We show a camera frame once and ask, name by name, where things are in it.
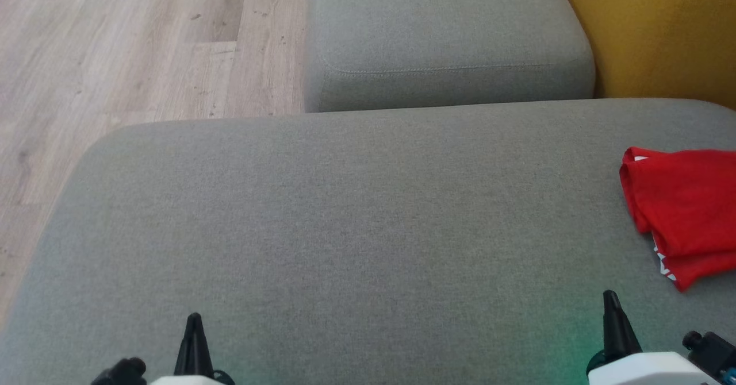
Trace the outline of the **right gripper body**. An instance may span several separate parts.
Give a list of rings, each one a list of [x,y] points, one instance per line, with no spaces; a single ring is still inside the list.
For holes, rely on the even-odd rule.
[[[716,379],[678,353],[635,353],[587,374],[589,384],[715,384]]]

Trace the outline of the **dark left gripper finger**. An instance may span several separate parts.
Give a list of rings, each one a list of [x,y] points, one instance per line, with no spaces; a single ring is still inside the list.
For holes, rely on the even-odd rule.
[[[209,346],[202,317],[199,313],[194,313],[194,373],[202,376],[214,376]]]
[[[187,317],[186,327],[182,335],[181,346],[177,353],[176,363],[174,364],[174,375],[184,376],[191,375],[191,349],[194,341],[195,314],[192,313]]]

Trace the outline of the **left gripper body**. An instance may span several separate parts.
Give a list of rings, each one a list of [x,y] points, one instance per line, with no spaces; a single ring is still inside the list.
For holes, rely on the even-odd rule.
[[[223,385],[213,378],[202,375],[171,375],[160,377],[151,385]]]

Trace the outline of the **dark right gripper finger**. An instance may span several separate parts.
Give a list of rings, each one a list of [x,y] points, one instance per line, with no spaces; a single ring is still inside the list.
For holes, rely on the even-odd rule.
[[[642,352],[641,344],[637,340],[633,327],[631,326],[631,323],[629,322],[629,318],[624,311],[623,311],[623,314],[621,315],[621,319],[622,319],[622,333],[624,336],[624,356],[623,357],[633,355],[636,353],[641,353]]]
[[[612,290],[604,296],[604,354],[605,358],[622,358],[624,356],[624,336],[622,333],[623,309],[617,294]]]

